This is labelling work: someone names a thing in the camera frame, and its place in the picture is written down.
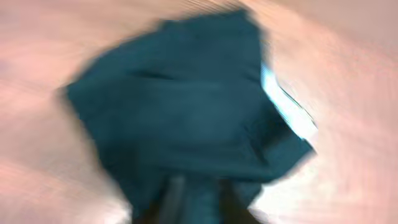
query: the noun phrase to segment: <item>crumpled fabric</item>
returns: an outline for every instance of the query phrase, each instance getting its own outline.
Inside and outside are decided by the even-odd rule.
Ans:
[[[247,207],[312,152],[262,89],[260,36],[244,9],[165,21],[66,87],[134,218],[182,174],[180,223],[221,223],[217,180],[232,181]]]

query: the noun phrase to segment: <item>teal fabric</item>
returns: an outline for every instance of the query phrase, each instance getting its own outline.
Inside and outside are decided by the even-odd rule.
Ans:
[[[134,218],[167,177],[183,174],[181,223],[220,223],[218,179],[232,180],[248,206],[261,184],[312,151],[261,87],[259,37],[245,10],[166,21],[104,53],[67,86]]]

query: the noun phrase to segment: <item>dark object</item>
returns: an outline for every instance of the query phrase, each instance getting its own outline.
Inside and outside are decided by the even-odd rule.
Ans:
[[[238,10],[165,22],[67,86],[136,222],[148,211],[161,224],[231,222],[226,194],[246,210],[261,183],[312,150],[263,92],[260,69],[259,29]]]

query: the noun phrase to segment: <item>dark teal cloth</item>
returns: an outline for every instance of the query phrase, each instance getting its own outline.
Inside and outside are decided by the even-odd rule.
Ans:
[[[167,21],[106,52],[67,86],[134,217],[167,177],[183,174],[181,223],[220,223],[218,179],[232,180],[248,206],[262,183],[312,150],[261,88],[259,38],[245,10]]]

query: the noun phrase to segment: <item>wooden surface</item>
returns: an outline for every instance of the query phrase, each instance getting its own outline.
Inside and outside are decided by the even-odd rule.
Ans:
[[[104,48],[159,19],[218,2],[0,2],[1,223],[115,224],[128,216],[58,88]],[[312,139],[318,156],[264,187],[252,205],[256,214],[281,224],[397,223],[394,51],[384,41],[297,13],[308,5],[241,2],[269,33],[271,64],[282,86],[320,128]]]

